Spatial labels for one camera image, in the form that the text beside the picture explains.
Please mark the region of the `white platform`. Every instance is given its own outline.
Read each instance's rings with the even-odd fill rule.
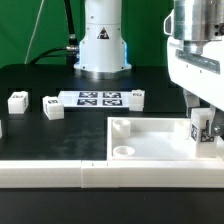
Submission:
[[[61,91],[58,95],[64,107],[70,108],[129,108],[129,97],[130,92],[119,91]]]
[[[224,187],[223,141],[216,158],[199,159],[188,147],[173,146],[177,119],[125,118],[131,121],[125,140],[111,136],[113,119],[118,118],[108,118],[107,161],[0,161],[0,188]],[[120,143],[136,154],[114,158],[112,148]]]

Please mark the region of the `green background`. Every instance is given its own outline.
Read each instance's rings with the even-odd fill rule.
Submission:
[[[24,63],[41,0],[1,0],[0,67]],[[71,0],[78,40],[85,33],[84,0]],[[123,0],[122,37],[128,44],[128,61],[137,66],[165,66],[167,36],[163,21],[172,0]],[[29,60],[54,47],[68,44],[63,0],[45,0]],[[39,63],[64,64],[64,59],[42,59]]]

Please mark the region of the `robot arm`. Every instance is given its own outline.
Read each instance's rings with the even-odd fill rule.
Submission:
[[[224,3],[222,0],[174,0],[164,21],[168,69],[173,82],[184,89],[187,116],[208,102],[206,124],[214,136],[224,134]]]

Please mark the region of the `black table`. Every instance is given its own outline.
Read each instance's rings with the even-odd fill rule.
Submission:
[[[127,109],[75,109],[65,119],[49,121],[42,98],[61,90],[146,91],[144,112]],[[9,115],[7,99],[14,91],[29,92],[24,115]],[[167,68],[137,67],[117,80],[76,77],[71,68],[10,65],[0,70],[0,119],[6,135],[0,141],[1,160],[105,160],[107,117],[184,117],[182,90],[169,80]]]
[[[42,97],[66,89],[144,89],[144,112],[77,109],[67,111],[64,120],[49,121]],[[9,116],[7,99],[21,90],[29,92],[30,107],[25,115]],[[104,81],[75,77],[71,68],[56,65],[0,70],[0,119],[7,133],[0,141],[1,160],[105,160],[109,116],[185,117],[182,90],[165,67],[137,67],[130,77]],[[1,189],[0,223],[222,224],[223,203],[222,189]]]

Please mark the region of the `white block with marker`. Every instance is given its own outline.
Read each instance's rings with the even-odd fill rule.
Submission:
[[[130,111],[143,111],[145,100],[145,91],[132,90],[130,93]]]
[[[14,92],[8,99],[9,114],[24,114],[28,105],[28,92]]]
[[[64,106],[58,97],[46,96],[43,98],[43,111],[49,120],[64,118]]]

